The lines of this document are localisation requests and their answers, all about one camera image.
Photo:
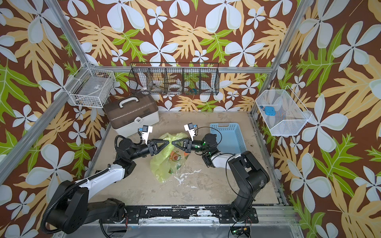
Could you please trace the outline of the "yellow-green plastic bag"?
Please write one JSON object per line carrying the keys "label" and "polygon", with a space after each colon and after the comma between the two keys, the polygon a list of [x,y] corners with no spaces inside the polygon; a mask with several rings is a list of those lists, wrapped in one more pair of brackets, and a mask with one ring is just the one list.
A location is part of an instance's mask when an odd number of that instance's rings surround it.
{"label": "yellow-green plastic bag", "polygon": [[159,154],[154,155],[150,161],[151,172],[159,182],[166,182],[185,165],[189,153],[175,147],[172,142],[187,137],[182,132],[177,134],[165,133],[159,137],[161,140],[169,141],[169,144]]}

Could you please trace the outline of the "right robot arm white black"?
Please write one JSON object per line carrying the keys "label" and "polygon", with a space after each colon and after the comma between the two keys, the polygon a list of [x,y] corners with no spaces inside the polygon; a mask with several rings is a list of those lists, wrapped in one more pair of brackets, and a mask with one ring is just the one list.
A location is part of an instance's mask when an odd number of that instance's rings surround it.
{"label": "right robot arm white black", "polygon": [[255,215],[252,205],[255,197],[269,183],[270,178],[250,151],[241,154],[221,153],[217,148],[217,135],[211,133],[206,134],[202,140],[184,138],[173,141],[172,145],[186,153],[199,152],[208,167],[222,167],[226,172],[230,170],[239,188],[235,192],[237,197],[230,205],[230,217],[235,222],[253,219]]}

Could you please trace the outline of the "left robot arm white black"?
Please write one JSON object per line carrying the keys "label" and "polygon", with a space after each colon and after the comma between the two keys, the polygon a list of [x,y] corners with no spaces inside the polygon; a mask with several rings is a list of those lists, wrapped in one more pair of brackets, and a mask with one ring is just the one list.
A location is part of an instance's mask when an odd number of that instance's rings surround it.
{"label": "left robot arm white black", "polygon": [[82,225],[96,220],[121,221],[125,214],[125,204],[122,201],[115,198],[101,202],[89,200],[111,184],[128,177],[136,167],[135,159],[157,155],[169,143],[168,140],[152,139],[146,144],[137,144],[129,138],[116,136],[117,155],[113,164],[76,182],[62,182],[42,216],[41,231],[45,234],[71,234]]}

